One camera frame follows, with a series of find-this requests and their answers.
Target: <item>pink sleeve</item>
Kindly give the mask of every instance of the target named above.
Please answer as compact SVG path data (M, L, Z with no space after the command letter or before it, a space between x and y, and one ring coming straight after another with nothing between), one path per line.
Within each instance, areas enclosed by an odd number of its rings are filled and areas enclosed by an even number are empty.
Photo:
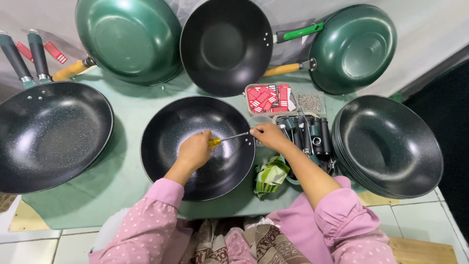
M317 205L314 219L331 248L334 263L394 264L389 238L378 229L378 216L363 206L347 188L326 195Z
M116 237L100 250L97 264L159 264L176 226L184 187L157 180L125 216Z

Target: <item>green and white cloth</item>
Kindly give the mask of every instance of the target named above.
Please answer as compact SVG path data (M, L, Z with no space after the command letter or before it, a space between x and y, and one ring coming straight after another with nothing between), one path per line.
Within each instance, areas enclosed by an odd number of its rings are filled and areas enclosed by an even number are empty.
M276 156L271 158L268 164L254 167L254 170L257 173L254 193L262 198L267 193L275 193L287 177L290 167L282 157Z

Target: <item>green wok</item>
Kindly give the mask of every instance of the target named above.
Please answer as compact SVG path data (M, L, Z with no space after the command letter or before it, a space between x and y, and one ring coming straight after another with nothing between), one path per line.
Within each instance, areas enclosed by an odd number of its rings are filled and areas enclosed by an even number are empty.
M182 64L182 27L164 0L79 0L75 21L89 57L54 74L56 81L97 64L122 81L157 85Z
M316 87L342 95L376 81L391 63L397 33L391 18L370 5L355 5L330 15L303 63L268 69L264 77L307 69Z

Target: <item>yellow screwdriver handle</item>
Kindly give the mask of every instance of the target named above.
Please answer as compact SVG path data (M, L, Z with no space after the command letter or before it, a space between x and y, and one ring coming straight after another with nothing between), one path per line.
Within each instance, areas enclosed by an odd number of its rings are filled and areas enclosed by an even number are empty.
M214 147L214 146L220 145L220 143L221 143L221 141L220 141L219 138L214 138L214 139L208 141L208 146L209 147Z

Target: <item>table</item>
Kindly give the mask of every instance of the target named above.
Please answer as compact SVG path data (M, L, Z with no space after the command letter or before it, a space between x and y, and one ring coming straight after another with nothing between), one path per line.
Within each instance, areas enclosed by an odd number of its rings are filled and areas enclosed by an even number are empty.
M131 207L143 197L151 182L140 163L140 138L151 117L163 106L185 96L209 95L200 90L185 72L156 86L124 83L100 68L76 77L102 92L113 106L115 127L111 140L96 165L82 175L56 188L23 196L52 229L101 226L109 216L123 207ZM264 78L260 83L288 83L295 92L315 89L307 72L294 72ZM326 96L327 118L332 124L335 114L355 97ZM243 95L221 98L249 117ZM257 148L254 164L267 163L275 153ZM253 193L254 173L230 193L206 202L182 202L180 218L209 218L268 214L288 208L300 194L301 187L283 184L263 201Z

